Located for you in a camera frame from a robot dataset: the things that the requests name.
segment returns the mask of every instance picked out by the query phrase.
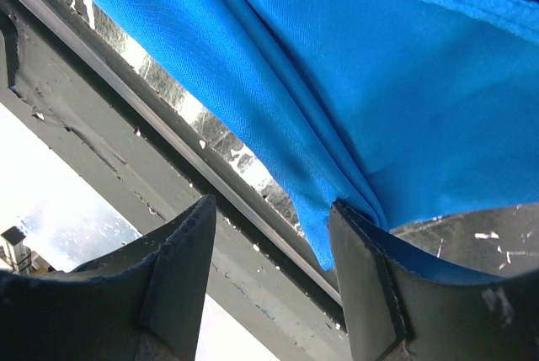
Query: chipped paint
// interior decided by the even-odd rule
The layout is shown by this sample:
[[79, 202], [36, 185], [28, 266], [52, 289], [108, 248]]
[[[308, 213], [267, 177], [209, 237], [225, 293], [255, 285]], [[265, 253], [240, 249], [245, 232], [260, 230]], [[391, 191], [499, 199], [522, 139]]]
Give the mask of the chipped paint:
[[525, 250], [518, 250], [518, 251], [507, 251], [505, 252], [505, 256], [507, 257], [507, 263], [511, 263], [511, 256], [539, 256], [539, 252], [527, 252]]
[[491, 231], [489, 233], [477, 232], [474, 236], [476, 239], [499, 239], [499, 235], [494, 231]]
[[440, 246], [438, 247], [438, 253], [436, 254], [436, 256], [438, 258], [440, 258], [440, 255], [441, 255], [441, 247], [442, 245], [444, 244], [444, 238], [442, 237], [441, 240], [440, 240]]
[[40, 121], [45, 121], [45, 116], [43, 115], [43, 113], [41, 113], [40, 111], [36, 111], [35, 113], [32, 114], [36, 119], [40, 120]]

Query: reflective metal surface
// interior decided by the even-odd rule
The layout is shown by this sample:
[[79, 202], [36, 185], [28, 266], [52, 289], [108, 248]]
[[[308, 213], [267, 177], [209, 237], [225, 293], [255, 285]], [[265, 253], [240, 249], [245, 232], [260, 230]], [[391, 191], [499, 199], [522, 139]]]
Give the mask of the reflective metal surface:
[[146, 51], [92, 0], [64, 0], [87, 25], [119, 53], [200, 136], [200, 145], [217, 152], [229, 166], [303, 236], [292, 202], [260, 160], [193, 95], [172, 79]]
[[539, 204], [453, 215], [396, 230], [430, 254], [509, 277], [539, 268]]
[[[175, 82], [92, 0], [63, 1], [198, 133], [200, 147], [219, 154], [298, 236], [303, 236], [290, 198], [223, 123]], [[517, 206], [403, 226], [393, 233], [454, 263], [489, 273], [512, 275], [539, 267], [539, 239], [536, 239], [539, 231], [535, 232], [537, 220], [539, 206]]]

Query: metal channel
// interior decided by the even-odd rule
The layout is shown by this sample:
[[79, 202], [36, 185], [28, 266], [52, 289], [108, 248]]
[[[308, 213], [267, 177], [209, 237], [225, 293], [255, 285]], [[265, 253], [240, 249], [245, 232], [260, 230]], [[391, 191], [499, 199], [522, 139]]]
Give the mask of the metal channel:
[[333, 274], [322, 275], [312, 262], [307, 261], [287, 242], [245, 199], [227, 183], [199, 154], [174, 132], [173, 128], [110, 68], [105, 59], [83, 40], [73, 26], [65, 21], [47, 0], [19, 0], [44, 23], [60, 40], [96, 71], [136, 112], [177, 150], [204, 178], [206, 178], [232, 205], [256, 225], [286, 256], [317, 283], [337, 303], [340, 295]]
[[[2, 104], [0, 130], [0, 146], [12, 153], [0, 155], [0, 231], [17, 226], [25, 246], [65, 272], [141, 236]], [[219, 358], [278, 359], [206, 295], [195, 361]]]

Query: blue fabric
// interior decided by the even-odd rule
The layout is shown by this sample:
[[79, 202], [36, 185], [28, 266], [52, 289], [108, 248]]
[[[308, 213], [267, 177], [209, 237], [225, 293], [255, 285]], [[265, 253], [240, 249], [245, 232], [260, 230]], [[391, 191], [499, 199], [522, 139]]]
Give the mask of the blue fabric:
[[94, 0], [290, 194], [324, 268], [384, 230], [539, 201], [537, 0]]

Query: metal frame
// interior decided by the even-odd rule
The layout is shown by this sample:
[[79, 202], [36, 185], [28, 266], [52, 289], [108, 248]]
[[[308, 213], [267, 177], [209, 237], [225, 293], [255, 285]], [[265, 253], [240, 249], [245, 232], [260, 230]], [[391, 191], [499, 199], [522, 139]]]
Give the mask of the metal frame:
[[[21, 56], [16, 87], [1, 90], [0, 103], [140, 232], [198, 199], [194, 187], [215, 190], [17, 0], [0, 0], [0, 10], [17, 27]], [[128, 74], [113, 58], [108, 63]], [[40, 100], [48, 93], [54, 99]], [[340, 307], [226, 200], [218, 203], [230, 212], [217, 216], [208, 295], [278, 358], [350, 359]]]
[[448, 263], [340, 202], [329, 233], [354, 360], [539, 359], [539, 270]]
[[340, 303], [334, 271], [324, 272], [307, 241], [215, 153], [200, 147], [200, 137], [132, 72], [68, 6], [59, 0], [19, 0], [55, 35], [98, 73], [167, 143], [179, 152], [288, 258]]

